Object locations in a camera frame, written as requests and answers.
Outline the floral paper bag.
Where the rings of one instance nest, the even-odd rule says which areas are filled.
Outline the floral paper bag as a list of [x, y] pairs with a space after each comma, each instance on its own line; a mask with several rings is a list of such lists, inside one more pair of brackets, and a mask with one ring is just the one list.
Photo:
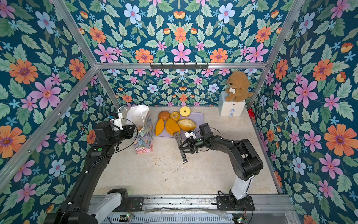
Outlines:
[[153, 151], [153, 124], [146, 105], [132, 106], [127, 114], [127, 124], [132, 121], [138, 128], [135, 134], [134, 146], [137, 154], [146, 154]]

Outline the orange oval bread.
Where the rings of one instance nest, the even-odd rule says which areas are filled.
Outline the orange oval bread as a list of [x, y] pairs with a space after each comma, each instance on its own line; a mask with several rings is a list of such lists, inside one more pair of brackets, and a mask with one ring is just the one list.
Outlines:
[[171, 135], [171, 136], [174, 136], [175, 133], [177, 132], [181, 132], [181, 129], [178, 125], [178, 123], [173, 120], [173, 119], [168, 119], [166, 121], [166, 132]]

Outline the metal slotted tongs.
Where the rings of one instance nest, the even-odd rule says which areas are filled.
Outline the metal slotted tongs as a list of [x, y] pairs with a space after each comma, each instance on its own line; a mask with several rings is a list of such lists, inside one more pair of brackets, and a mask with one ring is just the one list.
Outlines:
[[181, 157], [182, 157], [182, 161], [183, 161], [183, 164], [187, 163], [188, 160], [186, 158], [186, 155], [185, 155], [185, 152], [184, 150], [181, 148], [181, 145], [182, 145], [182, 136], [181, 136], [181, 133], [180, 132], [175, 132], [173, 134], [177, 144], [178, 144], [178, 149], [180, 151], [180, 154], [181, 154]]

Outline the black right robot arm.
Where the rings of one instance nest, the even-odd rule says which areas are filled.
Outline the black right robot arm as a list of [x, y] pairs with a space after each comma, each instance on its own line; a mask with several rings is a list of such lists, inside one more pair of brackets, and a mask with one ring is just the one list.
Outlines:
[[251, 142], [248, 139], [233, 141], [214, 135], [207, 123], [200, 125], [199, 128], [200, 138], [195, 138], [195, 131], [186, 132], [184, 141], [178, 133], [174, 134], [183, 163], [187, 162], [186, 153], [196, 154], [203, 147], [227, 154], [236, 174], [235, 183], [229, 191], [229, 199], [238, 202], [247, 198], [253, 179], [263, 169], [263, 162]]

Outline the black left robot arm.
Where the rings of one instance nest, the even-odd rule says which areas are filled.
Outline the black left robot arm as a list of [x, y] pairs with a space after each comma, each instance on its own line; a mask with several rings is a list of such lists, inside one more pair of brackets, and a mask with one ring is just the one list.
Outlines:
[[58, 211], [45, 218], [46, 224], [100, 224], [116, 208], [129, 206], [126, 189], [110, 190], [105, 198], [93, 209], [90, 201], [96, 185], [109, 164], [112, 156], [119, 152], [122, 141], [131, 139], [138, 130], [134, 123], [119, 127], [109, 121], [101, 122], [94, 129], [95, 144], [90, 148], [85, 165], [69, 196]]

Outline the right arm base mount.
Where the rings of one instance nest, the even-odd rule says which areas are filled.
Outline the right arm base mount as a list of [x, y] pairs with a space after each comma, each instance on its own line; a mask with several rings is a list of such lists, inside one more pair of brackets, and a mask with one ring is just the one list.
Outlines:
[[249, 195], [243, 199], [236, 199], [231, 191], [225, 195], [219, 190], [216, 202], [219, 211], [255, 211], [253, 199]]

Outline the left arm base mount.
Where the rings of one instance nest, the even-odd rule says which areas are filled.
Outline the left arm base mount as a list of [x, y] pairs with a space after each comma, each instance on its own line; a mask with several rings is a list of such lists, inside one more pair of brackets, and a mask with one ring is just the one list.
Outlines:
[[112, 212], [142, 211], [144, 197], [129, 196], [127, 189], [112, 189], [97, 204], [89, 208], [88, 215], [101, 223]]

